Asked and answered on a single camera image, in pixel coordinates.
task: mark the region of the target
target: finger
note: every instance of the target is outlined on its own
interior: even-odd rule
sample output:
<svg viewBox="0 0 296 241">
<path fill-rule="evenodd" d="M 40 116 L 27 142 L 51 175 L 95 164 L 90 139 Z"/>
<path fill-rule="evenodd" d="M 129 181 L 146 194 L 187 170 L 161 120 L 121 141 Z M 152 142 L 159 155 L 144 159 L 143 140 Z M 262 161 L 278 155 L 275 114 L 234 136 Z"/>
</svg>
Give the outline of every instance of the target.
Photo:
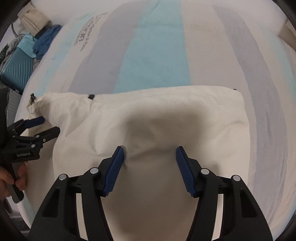
<svg viewBox="0 0 296 241">
<path fill-rule="evenodd" d="M 26 166 L 26 164 L 23 162 L 23 163 L 20 165 L 19 169 L 17 170 L 17 174 L 18 174 L 19 177 L 21 177 L 21 176 L 25 175 L 26 173 L 27 173 L 27 166 Z"/>
<path fill-rule="evenodd" d="M 17 179 L 15 185 L 20 191 L 24 191 L 27 188 L 27 175 L 23 175 Z"/>
<path fill-rule="evenodd" d="M 0 179 L 4 180 L 5 182 L 9 183 L 9 184 L 14 184 L 14 180 L 12 178 L 12 176 L 10 175 L 10 173 L 4 169 L 3 167 L 0 167 Z"/>
<path fill-rule="evenodd" d="M 5 182 L 3 180 L 0 180 L 0 196 L 2 197 L 9 197 L 9 191 L 5 185 Z"/>
</svg>

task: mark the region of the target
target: cable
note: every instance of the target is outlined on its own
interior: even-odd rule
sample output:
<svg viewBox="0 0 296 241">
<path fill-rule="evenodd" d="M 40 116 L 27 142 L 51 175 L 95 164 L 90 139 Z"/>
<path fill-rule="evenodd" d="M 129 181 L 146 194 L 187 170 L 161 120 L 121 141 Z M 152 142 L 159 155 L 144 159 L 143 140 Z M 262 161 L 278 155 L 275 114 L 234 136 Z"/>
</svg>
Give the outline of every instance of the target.
<svg viewBox="0 0 296 241">
<path fill-rule="evenodd" d="M 17 33 L 15 32 L 15 29 L 14 29 L 14 27 L 13 27 L 13 23 L 11 24 L 11 29 L 12 29 L 13 34 L 14 34 L 15 37 L 17 38 L 18 35 L 17 35 Z"/>
</svg>

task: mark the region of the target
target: blue towel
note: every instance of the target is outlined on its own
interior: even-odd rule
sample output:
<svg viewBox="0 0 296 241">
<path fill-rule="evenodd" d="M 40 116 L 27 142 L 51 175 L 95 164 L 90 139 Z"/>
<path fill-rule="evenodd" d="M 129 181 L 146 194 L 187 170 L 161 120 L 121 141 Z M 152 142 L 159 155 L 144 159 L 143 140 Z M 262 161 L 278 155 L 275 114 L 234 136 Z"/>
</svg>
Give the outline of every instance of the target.
<svg viewBox="0 0 296 241">
<path fill-rule="evenodd" d="M 43 55 L 46 54 L 50 47 L 50 44 L 52 43 L 58 32 L 61 30 L 61 28 L 61 25 L 54 25 L 37 40 L 34 45 L 34 53 L 36 54 L 36 59 L 42 59 Z"/>
<path fill-rule="evenodd" d="M 24 51 L 31 58 L 36 58 L 36 54 L 33 52 L 33 47 L 36 43 L 35 39 L 31 34 L 26 34 L 20 43 L 17 45 L 22 51 Z"/>
</svg>

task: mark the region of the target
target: bed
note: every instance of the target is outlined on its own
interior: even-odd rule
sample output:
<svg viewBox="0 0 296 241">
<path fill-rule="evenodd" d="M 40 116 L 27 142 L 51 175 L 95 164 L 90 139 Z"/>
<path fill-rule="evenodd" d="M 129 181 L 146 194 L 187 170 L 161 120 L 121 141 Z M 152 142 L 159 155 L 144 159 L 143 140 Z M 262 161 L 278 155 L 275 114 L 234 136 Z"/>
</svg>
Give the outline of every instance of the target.
<svg viewBox="0 0 296 241">
<path fill-rule="evenodd" d="M 293 4 L 276 3 L 296 26 Z M 250 124 L 248 187 L 274 240 L 292 240 L 295 75 L 295 51 L 248 14 L 200 1 L 131 2 L 74 18 L 62 28 L 26 86 L 17 119 L 26 118 L 31 93 L 97 95 L 183 85 L 237 89 Z M 19 208 L 30 225 L 56 177 L 50 157 L 28 167 L 27 198 Z"/>
</svg>

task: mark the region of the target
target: teal suitcase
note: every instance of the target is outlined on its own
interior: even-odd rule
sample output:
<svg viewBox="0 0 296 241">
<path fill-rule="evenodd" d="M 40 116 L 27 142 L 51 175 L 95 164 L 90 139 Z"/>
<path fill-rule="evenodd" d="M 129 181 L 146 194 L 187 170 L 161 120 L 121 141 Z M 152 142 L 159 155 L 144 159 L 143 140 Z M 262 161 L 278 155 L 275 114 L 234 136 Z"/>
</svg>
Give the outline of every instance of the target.
<svg viewBox="0 0 296 241">
<path fill-rule="evenodd" d="M 34 59 L 17 47 L 0 73 L 1 82 L 22 94 L 33 73 L 33 65 Z"/>
</svg>

